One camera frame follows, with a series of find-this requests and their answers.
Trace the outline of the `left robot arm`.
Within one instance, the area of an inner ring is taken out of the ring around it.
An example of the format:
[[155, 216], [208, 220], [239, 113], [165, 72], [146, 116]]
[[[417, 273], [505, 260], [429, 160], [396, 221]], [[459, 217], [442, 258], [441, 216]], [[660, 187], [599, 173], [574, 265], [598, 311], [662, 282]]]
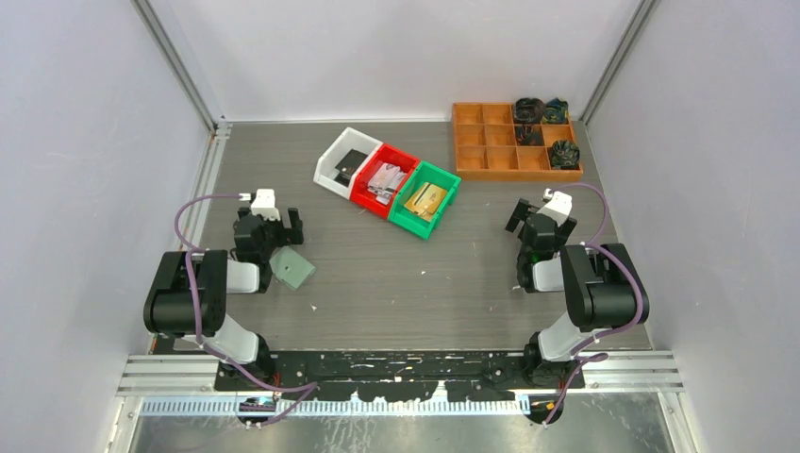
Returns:
[[286, 226], [240, 208], [233, 223], [232, 249], [164, 253], [143, 306], [146, 329], [201, 341], [209, 353], [219, 355], [228, 375], [237, 373], [254, 390], [273, 385], [276, 370], [269, 346], [227, 313], [226, 297], [268, 291], [273, 254], [304, 242], [299, 210], [289, 208], [288, 217]]

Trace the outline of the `green card holder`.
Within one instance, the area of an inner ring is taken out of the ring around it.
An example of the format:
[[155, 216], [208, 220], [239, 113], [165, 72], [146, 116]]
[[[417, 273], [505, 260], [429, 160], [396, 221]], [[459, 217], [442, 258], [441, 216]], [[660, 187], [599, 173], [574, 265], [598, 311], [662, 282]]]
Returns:
[[282, 247], [270, 258], [275, 278], [293, 291], [298, 290], [316, 271], [316, 267], [298, 252]]

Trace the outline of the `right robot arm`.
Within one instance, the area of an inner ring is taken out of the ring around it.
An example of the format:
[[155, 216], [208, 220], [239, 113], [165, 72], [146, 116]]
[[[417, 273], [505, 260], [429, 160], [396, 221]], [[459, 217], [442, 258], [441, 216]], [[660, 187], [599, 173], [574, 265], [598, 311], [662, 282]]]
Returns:
[[623, 244], [567, 243], [577, 224], [571, 209], [564, 193], [541, 207], [521, 198], [505, 226], [521, 242], [515, 265], [520, 288], [565, 298], [565, 312], [535, 332], [524, 349], [522, 375], [539, 388], [563, 384], [589, 342], [649, 316], [647, 292]]

